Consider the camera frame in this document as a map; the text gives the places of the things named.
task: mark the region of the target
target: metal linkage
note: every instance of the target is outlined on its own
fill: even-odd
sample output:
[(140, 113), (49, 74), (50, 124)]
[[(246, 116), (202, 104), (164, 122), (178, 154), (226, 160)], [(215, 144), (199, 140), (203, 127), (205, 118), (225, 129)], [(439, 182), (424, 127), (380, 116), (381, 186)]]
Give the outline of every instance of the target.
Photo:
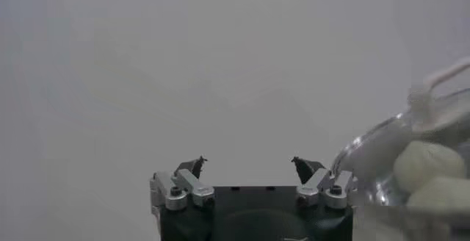
[(182, 210), (187, 206), (187, 193), (178, 187), (165, 172), (157, 172), (150, 180), (152, 213), (164, 205), (172, 211)]
[(177, 170), (172, 179), (179, 187), (191, 193), (192, 201), (196, 206), (203, 208), (214, 206), (214, 188), (202, 184), (189, 170)]
[(297, 186), (297, 203), (301, 207), (309, 207), (318, 204), (320, 193), (333, 183), (330, 171), (319, 168), (305, 183)]
[(357, 178), (350, 171), (343, 170), (334, 185), (325, 191), (325, 204), (333, 209), (347, 206), (347, 195), (357, 188)]

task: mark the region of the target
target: white cotton ball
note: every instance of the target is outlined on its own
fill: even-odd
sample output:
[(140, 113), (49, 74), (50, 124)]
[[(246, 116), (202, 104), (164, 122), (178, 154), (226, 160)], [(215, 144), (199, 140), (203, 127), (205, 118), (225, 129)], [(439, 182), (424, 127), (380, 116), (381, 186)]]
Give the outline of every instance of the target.
[(407, 207), (438, 215), (470, 213), (470, 180), (436, 177), (411, 195)]
[(411, 142), (394, 163), (398, 185), (412, 193), (436, 176), (466, 177), (466, 165), (456, 151), (435, 143)]

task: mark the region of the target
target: gray background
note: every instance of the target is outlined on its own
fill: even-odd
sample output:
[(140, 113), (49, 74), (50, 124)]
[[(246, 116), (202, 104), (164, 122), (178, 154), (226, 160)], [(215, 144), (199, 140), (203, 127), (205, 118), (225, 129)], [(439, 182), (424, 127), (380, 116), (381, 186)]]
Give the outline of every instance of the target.
[(469, 0), (0, 5), (2, 241), (157, 240), (155, 170), (296, 184), (294, 155), (329, 165), (470, 53)]

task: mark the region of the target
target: bolt head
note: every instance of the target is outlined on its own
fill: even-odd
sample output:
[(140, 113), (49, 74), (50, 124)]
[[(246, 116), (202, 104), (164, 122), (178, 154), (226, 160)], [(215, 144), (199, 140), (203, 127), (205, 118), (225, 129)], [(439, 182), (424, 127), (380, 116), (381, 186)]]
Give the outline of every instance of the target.
[(343, 189), (339, 185), (334, 185), (330, 188), (330, 193), (333, 195), (341, 195), (343, 193)]
[(180, 187), (172, 187), (170, 190), (171, 196), (180, 196), (183, 193), (183, 190)]

